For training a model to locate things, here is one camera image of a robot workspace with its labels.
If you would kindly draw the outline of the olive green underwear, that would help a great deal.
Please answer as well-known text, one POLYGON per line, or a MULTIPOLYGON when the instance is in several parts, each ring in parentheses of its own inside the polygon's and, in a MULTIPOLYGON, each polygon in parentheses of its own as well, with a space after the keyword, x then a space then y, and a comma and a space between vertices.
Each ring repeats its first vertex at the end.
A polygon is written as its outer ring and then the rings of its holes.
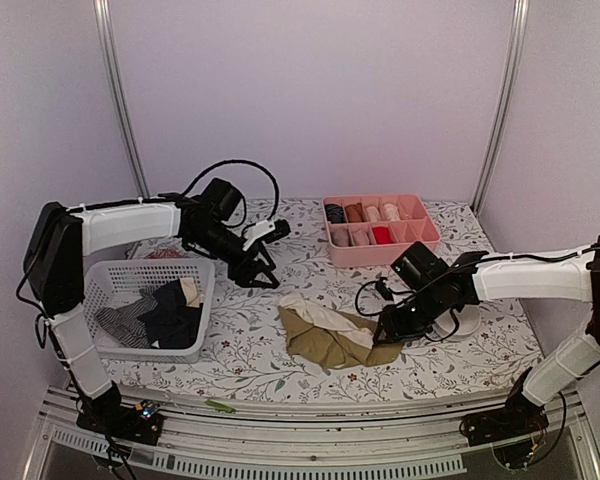
POLYGON ((286 333, 287 352, 323 369, 390 364, 404 348, 402 342, 376 345, 375 322, 328 309, 297 293, 281 298, 278 313, 286 333))

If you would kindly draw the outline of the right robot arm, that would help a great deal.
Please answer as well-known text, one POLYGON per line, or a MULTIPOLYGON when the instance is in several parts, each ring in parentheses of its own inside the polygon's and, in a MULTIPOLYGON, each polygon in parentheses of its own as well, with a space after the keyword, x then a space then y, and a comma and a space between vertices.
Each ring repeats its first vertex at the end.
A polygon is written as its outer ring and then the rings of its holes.
POLYGON ((504 435, 519 435, 536 411, 600 364, 600 236, 591 245, 553 252, 471 251, 452 263, 417 241, 391 268, 411 292, 379 313, 377 345, 421 338, 442 314, 485 302, 570 300, 590 306, 578 329, 516 381, 497 415, 504 435))

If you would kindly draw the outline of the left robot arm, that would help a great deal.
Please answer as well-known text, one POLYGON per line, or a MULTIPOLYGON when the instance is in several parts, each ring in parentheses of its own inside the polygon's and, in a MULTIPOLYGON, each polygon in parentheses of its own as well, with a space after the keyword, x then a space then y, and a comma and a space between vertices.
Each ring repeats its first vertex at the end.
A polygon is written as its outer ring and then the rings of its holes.
POLYGON ((146 239, 175 237, 184 249, 223 261, 236 285, 274 289, 279 282, 266 246, 287 236, 289 224, 271 213, 242 234, 234 233, 226 222, 241 199, 230 183, 214 179, 195 196, 163 194, 74 208, 50 202, 43 207, 19 284, 30 287, 28 304, 49 328, 59 361, 74 384, 94 400, 89 415, 106 433, 121 433, 129 415, 106 396, 116 388, 84 318, 84 257, 146 239))

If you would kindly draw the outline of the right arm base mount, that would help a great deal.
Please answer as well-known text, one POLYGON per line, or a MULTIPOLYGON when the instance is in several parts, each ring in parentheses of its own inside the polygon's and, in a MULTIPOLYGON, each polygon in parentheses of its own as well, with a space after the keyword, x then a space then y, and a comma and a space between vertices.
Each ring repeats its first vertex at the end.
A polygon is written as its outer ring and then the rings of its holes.
POLYGON ((515 381, 502 407, 465 415, 459 433, 470 446, 499 442, 540 432, 549 426, 543 406, 532 403, 523 395, 524 381, 531 368, 515 381))

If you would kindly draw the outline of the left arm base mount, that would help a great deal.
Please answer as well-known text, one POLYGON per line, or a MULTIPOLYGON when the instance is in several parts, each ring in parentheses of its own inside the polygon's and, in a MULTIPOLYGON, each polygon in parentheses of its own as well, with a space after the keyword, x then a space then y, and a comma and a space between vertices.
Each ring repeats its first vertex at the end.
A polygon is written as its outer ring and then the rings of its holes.
POLYGON ((79 428, 102 434, 112 439, 127 440, 156 446, 160 439, 165 417, 161 405, 152 400, 141 400, 133 406, 122 404, 122 396, 115 383, 96 399, 77 389, 79 428))

